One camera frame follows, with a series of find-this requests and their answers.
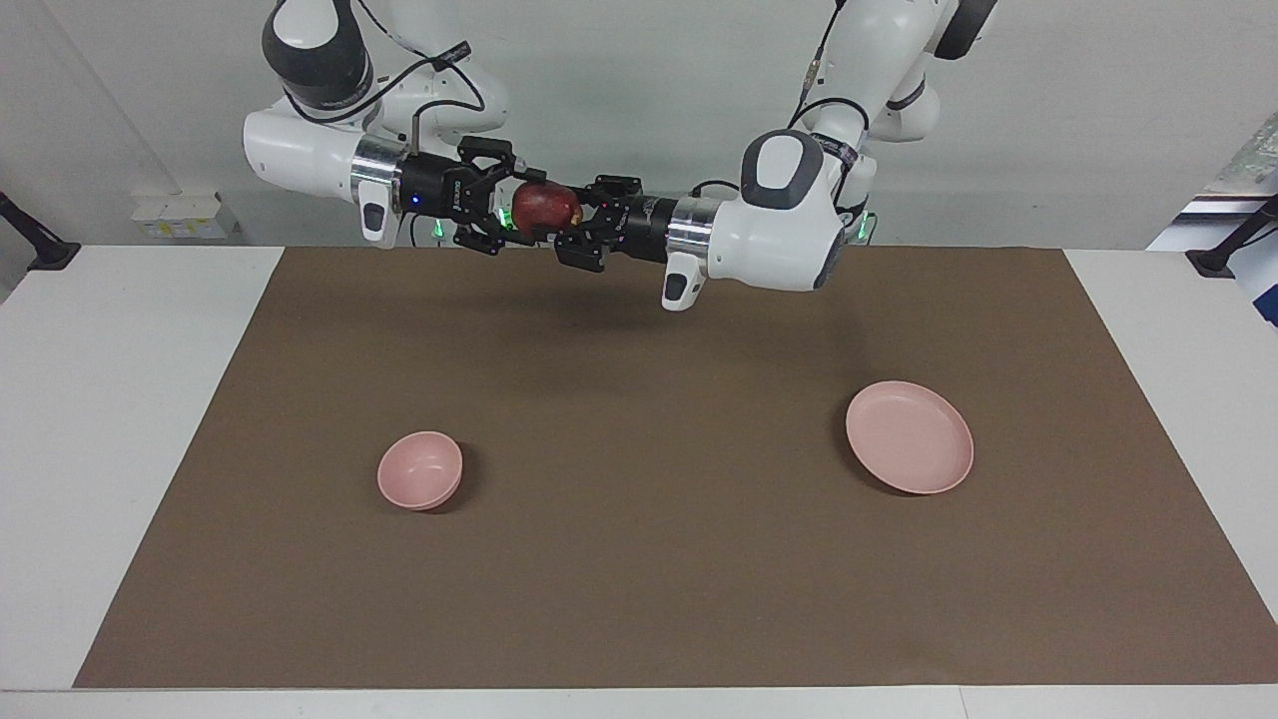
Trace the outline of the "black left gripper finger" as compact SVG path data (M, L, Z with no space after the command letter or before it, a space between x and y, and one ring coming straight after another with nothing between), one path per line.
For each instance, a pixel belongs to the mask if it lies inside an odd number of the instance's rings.
M589 208L593 215L599 215L602 211L604 217L622 217L635 202L643 199L639 178L597 176L593 183L584 186L584 208Z
M613 231L564 231L555 236L555 255L561 266L602 273L607 255L624 238Z

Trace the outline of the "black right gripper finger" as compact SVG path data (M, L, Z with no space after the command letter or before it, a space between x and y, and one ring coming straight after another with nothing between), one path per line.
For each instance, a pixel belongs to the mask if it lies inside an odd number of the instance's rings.
M452 241L472 252L484 255L498 255L507 245L535 249L537 241L527 238L518 229L507 229L493 209L487 206L455 206L452 208L455 232Z
M474 169L484 181L492 184L515 178L524 183L546 183L544 170L530 169L525 160L515 155L510 140L498 138L461 138L459 160Z

